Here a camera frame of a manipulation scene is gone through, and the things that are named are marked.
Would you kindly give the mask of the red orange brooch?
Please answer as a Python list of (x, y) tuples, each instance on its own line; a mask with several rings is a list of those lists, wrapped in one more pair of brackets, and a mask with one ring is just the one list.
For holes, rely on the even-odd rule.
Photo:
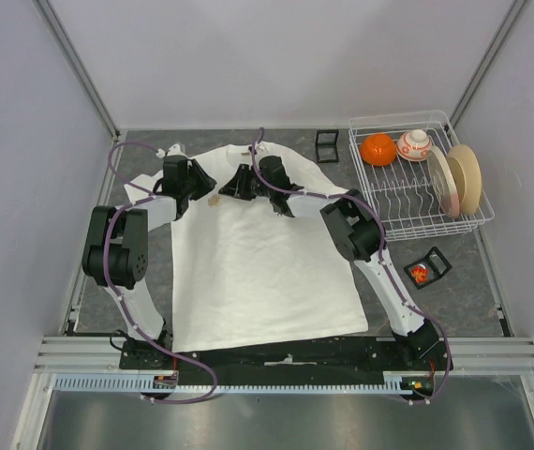
[(410, 273), (417, 284), (424, 284), (429, 279), (430, 271), (425, 265), (418, 264), (411, 268)]

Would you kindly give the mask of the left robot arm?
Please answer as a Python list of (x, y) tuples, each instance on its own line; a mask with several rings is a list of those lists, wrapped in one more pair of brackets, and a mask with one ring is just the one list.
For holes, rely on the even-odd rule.
[(124, 182), (126, 202), (96, 206), (90, 216), (82, 255), (83, 273), (116, 304), (126, 324), (122, 353), (140, 352), (151, 368), (175, 357), (165, 319), (147, 286), (149, 233), (183, 220), (198, 202), (215, 191), (218, 169), (205, 157), (182, 153), (164, 156), (161, 170)]

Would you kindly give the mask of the white t-shirt with flower print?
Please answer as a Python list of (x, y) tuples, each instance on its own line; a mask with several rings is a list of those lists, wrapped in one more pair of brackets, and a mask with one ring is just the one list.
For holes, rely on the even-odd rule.
[(367, 330), (350, 265), (321, 219), (281, 216), (265, 198), (218, 191), (171, 224), (176, 352)]

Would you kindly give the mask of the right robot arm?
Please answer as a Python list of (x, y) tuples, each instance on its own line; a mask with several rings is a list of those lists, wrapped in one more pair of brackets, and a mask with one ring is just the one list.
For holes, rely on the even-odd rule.
[(338, 253), (361, 271), (382, 304), (398, 362), (410, 369), (425, 362), (439, 369), (449, 364), (443, 336), (412, 300), (393, 265), (382, 225), (359, 191), (310, 192), (290, 180), (281, 157), (268, 156), (241, 164), (219, 193), (243, 201), (266, 198), (275, 213), (289, 218), (321, 219)]

